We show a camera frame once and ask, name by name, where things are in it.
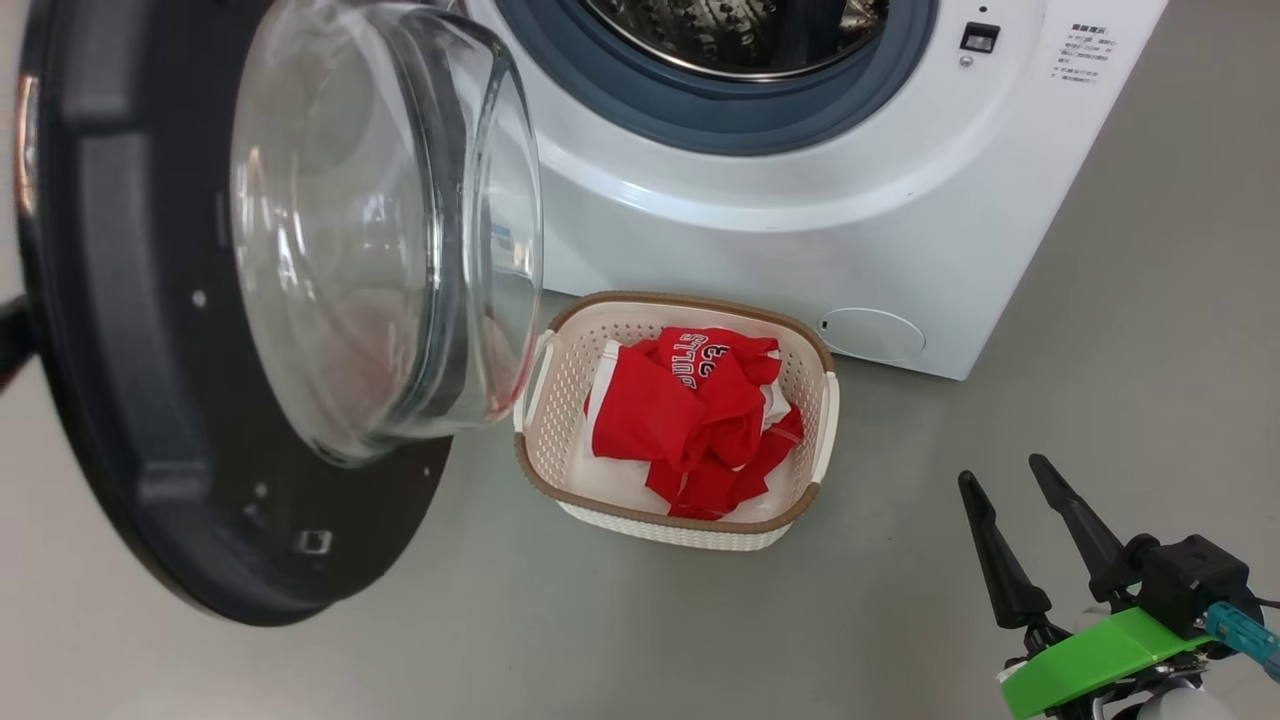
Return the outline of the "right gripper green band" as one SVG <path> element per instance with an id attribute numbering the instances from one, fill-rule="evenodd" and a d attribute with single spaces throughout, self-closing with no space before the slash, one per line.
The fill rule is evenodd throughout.
<path id="1" fill-rule="evenodd" d="M 1140 575 L 1126 564 L 1124 544 L 1044 455 L 1030 455 L 1028 464 L 1082 556 L 1093 598 L 1133 605 L 1130 588 L 1140 583 Z M 961 471 L 957 488 L 996 624 L 1009 630 L 1047 625 L 1052 603 L 1030 582 L 1000 532 L 997 512 L 977 477 Z M 1001 692 L 1014 719 L 1044 716 L 1082 700 L 1091 711 L 1097 698 L 1199 673 L 1201 650 L 1208 643 L 1201 628 L 1184 639 L 1144 610 L 1128 609 L 1002 671 Z"/>

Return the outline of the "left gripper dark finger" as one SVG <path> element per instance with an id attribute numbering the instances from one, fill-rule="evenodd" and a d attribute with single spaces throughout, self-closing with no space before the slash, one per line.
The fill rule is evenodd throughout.
<path id="1" fill-rule="evenodd" d="M 40 356 L 33 306 L 28 295 L 1 302 L 1 392 Z"/>

